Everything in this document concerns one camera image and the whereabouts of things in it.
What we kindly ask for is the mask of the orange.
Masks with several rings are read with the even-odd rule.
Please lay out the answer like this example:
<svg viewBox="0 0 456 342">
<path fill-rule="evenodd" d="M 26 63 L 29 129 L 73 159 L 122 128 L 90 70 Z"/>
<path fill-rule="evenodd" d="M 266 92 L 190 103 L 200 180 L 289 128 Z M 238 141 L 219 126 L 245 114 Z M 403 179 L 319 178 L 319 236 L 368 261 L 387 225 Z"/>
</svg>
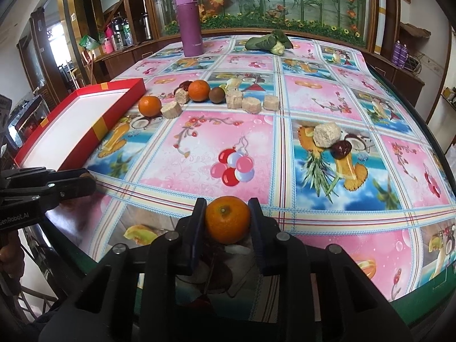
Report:
<svg viewBox="0 0 456 342">
<path fill-rule="evenodd" d="M 205 80 L 195 80 L 189 85 L 188 95 L 194 102 L 204 102 L 209 98 L 210 86 Z"/>
<path fill-rule="evenodd" d="M 161 113 L 162 102 L 155 96 L 143 96 L 138 102 L 138 111 L 144 117 L 156 117 Z"/>
<path fill-rule="evenodd" d="M 235 196 L 216 198 L 205 209 L 205 228 L 211 239 L 231 245 L 241 241 L 249 232 L 251 211 Z"/>
</svg>

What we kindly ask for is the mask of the dark red jujube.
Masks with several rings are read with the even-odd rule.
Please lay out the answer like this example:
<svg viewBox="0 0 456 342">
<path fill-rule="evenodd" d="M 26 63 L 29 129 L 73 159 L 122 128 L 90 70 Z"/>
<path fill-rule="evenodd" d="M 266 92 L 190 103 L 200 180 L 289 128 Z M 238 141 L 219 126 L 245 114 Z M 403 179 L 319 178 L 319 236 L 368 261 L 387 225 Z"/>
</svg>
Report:
<svg viewBox="0 0 456 342">
<path fill-rule="evenodd" d="M 341 140 L 331 145 L 330 152 L 335 160 L 342 160 L 347 157 L 352 150 L 352 145 L 347 140 Z"/>
<path fill-rule="evenodd" d="M 176 94 L 176 92 L 179 89 L 183 89 L 184 91 L 187 91 L 189 89 L 189 86 L 191 85 L 191 83 L 192 83 L 191 80 L 186 80 L 186 81 L 182 82 L 181 84 L 178 85 L 178 87 L 176 87 L 176 89 L 174 89 L 173 94 Z"/>
</svg>

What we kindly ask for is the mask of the large beige cake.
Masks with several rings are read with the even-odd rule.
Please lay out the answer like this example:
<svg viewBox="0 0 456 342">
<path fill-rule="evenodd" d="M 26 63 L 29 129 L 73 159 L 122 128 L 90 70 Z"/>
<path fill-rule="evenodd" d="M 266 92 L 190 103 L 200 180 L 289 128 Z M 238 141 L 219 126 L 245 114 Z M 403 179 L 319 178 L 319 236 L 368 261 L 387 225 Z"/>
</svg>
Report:
<svg viewBox="0 0 456 342">
<path fill-rule="evenodd" d="M 317 147 L 329 148 L 340 140 L 341 129 L 334 123 L 319 124 L 314 127 L 313 141 Z"/>
</svg>

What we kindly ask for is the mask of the beige hexagonal cake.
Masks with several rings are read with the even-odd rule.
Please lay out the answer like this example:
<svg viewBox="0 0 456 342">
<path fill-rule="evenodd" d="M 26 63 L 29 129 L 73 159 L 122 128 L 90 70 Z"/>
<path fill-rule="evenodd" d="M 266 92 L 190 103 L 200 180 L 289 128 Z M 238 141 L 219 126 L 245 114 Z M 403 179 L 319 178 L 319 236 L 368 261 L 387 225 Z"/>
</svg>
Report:
<svg viewBox="0 0 456 342">
<path fill-rule="evenodd" d="M 169 103 L 165 103 L 162 106 L 161 113 L 164 118 L 173 119 L 180 116 L 182 113 L 182 108 L 179 103 L 173 100 Z"/>
</svg>

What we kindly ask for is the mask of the beige cake block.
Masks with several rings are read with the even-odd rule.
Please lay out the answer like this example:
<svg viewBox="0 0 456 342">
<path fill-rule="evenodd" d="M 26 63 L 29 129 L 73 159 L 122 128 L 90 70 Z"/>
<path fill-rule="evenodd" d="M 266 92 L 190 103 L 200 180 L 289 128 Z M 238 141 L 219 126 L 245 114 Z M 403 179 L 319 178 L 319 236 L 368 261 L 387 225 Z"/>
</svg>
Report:
<svg viewBox="0 0 456 342">
<path fill-rule="evenodd" d="M 229 89 L 226 92 L 226 102 L 229 109 L 240 109 L 243 102 L 243 94 L 238 89 Z"/>
<path fill-rule="evenodd" d="M 276 96 L 265 95 L 263 101 L 264 110 L 278 111 L 280 110 L 280 100 Z"/>
<path fill-rule="evenodd" d="M 258 114 L 262 110 L 262 102 L 255 97 L 244 97 L 242 109 L 247 113 Z"/>
</svg>

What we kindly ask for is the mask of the brown round fruit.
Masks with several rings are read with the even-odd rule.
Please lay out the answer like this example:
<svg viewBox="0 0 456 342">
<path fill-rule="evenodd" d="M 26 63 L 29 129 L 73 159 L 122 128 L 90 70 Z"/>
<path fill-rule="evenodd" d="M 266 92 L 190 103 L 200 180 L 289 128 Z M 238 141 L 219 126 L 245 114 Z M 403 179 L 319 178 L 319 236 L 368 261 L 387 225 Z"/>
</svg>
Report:
<svg viewBox="0 0 456 342">
<path fill-rule="evenodd" d="M 224 89 L 221 87 L 213 87 L 209 91 L 209 100 L 212 103 L 215 103 L 215 104 L 223 103 L 225 101 L 225 98 L 226 98 L 226 93 L 225 93 Z"/>
</svg>

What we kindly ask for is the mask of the red gift box tray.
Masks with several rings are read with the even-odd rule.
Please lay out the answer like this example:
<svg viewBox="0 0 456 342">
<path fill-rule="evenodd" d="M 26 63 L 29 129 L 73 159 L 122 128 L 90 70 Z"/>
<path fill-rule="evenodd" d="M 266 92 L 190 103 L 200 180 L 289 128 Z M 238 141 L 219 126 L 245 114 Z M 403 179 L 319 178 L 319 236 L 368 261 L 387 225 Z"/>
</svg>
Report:
<svg viewBox="0 0 456 342">
<path fill-rule="evenodd" d="M 59 103 L 15 156 L 21 168 L 80 168 L 104 136 L 145 94 L 141 78 L 82 87 Z"/>
</svg>

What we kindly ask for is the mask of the colourful fruit print tablecloth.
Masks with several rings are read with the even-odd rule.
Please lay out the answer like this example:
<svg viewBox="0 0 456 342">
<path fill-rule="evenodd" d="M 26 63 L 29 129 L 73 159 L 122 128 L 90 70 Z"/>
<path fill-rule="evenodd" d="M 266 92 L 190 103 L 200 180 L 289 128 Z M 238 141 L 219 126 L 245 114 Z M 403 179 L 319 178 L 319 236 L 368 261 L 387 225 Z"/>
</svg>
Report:
<svg viewBox="0 0 456 342">
<path fill-rule="evenodd" d="M 197 198 L 257 198 L 303 242 L 342 246 L 388 300 L 455 284 L 455 194 L 417 121 L 361 52 L 294 39 L 283 56 L 245 49 L 245 36 L 204 42 L 186 57 L 173 43 L 130 63 L 162 104 L 186 80 L 280 100 L 258 114 L 188 102 L 179 117 L 132 108 L 86 162 L 97 192 L 51 211 L 50 221 L 94 259 L 115 243 L 149 243 Z M 351 153 L 335 160 L 314 127 L 336 123 Z"/>
</svg>

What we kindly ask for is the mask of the pink bottle on counter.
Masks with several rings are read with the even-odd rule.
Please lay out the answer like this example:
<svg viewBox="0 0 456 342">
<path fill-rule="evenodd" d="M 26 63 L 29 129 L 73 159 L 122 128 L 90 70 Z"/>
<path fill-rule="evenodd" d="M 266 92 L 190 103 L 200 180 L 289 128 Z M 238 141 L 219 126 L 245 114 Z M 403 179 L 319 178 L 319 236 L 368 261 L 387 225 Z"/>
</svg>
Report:
<svg viewBox="0 0 456 342">
<path fill-rule="evenodd" d="M 105 38 L 103 41 L 103 50 L 106 54 L 111 54 L 114 52 L 114 44 L 113 44 L 113 32 L 110 26 L 108 26 L 105 31 Z"/>
</svg>

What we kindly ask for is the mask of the green leafy vegetable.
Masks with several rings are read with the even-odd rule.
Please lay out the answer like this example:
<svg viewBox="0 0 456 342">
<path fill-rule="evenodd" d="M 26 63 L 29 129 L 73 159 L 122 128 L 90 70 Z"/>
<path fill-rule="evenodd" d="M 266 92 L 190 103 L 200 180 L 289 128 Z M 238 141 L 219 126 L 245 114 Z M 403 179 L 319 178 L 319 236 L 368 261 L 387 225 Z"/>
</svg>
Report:
<svg viewBox="0 0 456 342">
<path fill-rule="evenodd" d="M 251 37 L 244 47 L 246 50 L 269 52 L 276 56 L 283 56 L 285 50 L 294 48 L 290 39 L 280 29 L 275 29 L 261 37 Z"/>
</svg>

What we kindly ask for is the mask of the purple bottles on shelf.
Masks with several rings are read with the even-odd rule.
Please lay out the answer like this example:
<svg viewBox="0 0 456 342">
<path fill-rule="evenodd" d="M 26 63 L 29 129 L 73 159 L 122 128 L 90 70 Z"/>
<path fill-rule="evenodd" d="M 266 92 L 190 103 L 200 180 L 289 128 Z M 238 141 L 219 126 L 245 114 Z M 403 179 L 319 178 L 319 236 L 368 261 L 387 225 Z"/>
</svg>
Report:
<svg viewBox="0 0 456 342">
<path fill-rule="evenodd" d="M 397 40 L 394 43 L 393 52 L 392 52 L 392 56 L 391 56 L 391 62 L 395 66 L 403 69 L 408 56 L 409 56 L 409 51 L 408 51 L 406 44 L 403 44 L 399 40 Z"/>
</svg>

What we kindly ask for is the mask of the purple thermos bottle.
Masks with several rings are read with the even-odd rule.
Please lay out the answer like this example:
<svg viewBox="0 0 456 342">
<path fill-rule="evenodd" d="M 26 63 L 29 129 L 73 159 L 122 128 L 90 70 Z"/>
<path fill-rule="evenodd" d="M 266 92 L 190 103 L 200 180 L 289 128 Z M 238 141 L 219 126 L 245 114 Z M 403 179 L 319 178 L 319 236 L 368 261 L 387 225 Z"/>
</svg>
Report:
<svg viewBox="0 0 456 342">
<path fill-rule="evenodd" d="M 203 54 L 198 0 L 174 0 L 182 48 L 186 57 Z"/>
</svg>

